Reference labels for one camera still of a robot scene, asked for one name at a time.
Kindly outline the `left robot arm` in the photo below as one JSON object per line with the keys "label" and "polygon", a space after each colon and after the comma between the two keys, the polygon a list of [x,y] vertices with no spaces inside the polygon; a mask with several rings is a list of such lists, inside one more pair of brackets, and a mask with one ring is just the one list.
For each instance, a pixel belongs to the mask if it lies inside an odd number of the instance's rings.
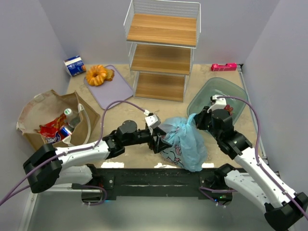
{"label": "left robot arm", "polygon": [[41,193],[55,184],[76,183],[85,185],[93,178],[89,164],[115,158],[125,152],[125,147],[148,144],[155,154],[171,147],[163,140],[166,133],[160,127],[138,129],[132,120],[126,120],[116,130],[97,143],[55,148],[45,144],[23,164],[32,193]]}

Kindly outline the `brown paper grocery bag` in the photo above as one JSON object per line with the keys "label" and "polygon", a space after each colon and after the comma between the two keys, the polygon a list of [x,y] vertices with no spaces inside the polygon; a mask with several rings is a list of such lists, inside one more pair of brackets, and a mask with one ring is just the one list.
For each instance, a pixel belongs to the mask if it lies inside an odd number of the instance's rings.
{"label": "brown paper grocery bag", "polygon": [[17,120],[16,129],[21,131],[35,150],[38,150],[42,145],[47,144],[45,138],[38,133],[39,126],[53,121],[64,113],[66,108],[79,114],[80,123],[74,128],[71,136],[53,143],[53,146],[70,147],[86,144],[100,116],[77,92],[61,96],[54,90],[49,90],[37,95],[23,108]]}

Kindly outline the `red candy bag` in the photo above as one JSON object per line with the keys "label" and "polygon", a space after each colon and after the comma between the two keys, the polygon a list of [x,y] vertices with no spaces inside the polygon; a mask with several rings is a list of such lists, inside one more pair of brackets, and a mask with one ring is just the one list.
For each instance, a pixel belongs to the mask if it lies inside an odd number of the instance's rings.
{"label": "red candy bag", "polygon": [[57,143],[66,137],[63,131],[65,126],[66,115],[64,113],[60,114],[53,121],[40,125],[38,133],[45,138],[47,143]]}

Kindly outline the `green label water bottle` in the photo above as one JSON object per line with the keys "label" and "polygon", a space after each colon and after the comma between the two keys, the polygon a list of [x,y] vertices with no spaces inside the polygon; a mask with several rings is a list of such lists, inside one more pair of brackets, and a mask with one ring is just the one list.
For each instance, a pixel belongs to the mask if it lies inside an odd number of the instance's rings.
{"label": "green label water bottle", "polygon": [[79,114],[75,113],[72,109],[66,108],[64,110],[66,122],[71,128],[75,128],[80,123]]}

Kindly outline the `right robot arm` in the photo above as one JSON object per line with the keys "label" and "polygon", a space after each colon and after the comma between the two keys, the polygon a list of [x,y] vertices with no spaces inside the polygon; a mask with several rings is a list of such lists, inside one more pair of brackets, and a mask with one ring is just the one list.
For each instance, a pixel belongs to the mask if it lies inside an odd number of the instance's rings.
{"label": "right robot arm", "polygon": [[248,180],[225,164],[216,170],[215,184],[225,184],[246,197],[263,212],[267,223],[276,231],[288,230],[303,217],[308,207],[307,195],[290,188],[256,155],[252,143],[234,129],[227,110],[212,111],[206,106],[193,119],[196,127],[208,131],[220,150],[251,177]]}

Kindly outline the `red bull can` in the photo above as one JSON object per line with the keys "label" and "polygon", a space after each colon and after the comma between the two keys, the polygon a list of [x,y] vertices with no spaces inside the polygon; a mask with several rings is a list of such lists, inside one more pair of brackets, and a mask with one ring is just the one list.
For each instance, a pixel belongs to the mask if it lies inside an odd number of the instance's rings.
{"label": "red bull can", "polygon": [[63,140],[66,137],[69,137],[72,135],[73,133],[73,128],[71,128],[69,125],[63,125],[61,126],[61,128],[59,129],[59,134],[61,136],[61,139]]}

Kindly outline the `light blue plastic bag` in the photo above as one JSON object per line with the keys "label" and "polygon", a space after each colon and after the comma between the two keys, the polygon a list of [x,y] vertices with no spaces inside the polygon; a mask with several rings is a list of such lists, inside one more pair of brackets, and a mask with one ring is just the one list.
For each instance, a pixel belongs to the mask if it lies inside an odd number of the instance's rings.
{"label": "light blue plastic bag", "polygon": [[196,128],[195,116],[196,113],[188,118],[171,117],[160,126],[166,132],[163,140],[171,144],[160,154],[167,161],[190,172],[201,171],[207,159],[205,140]]}

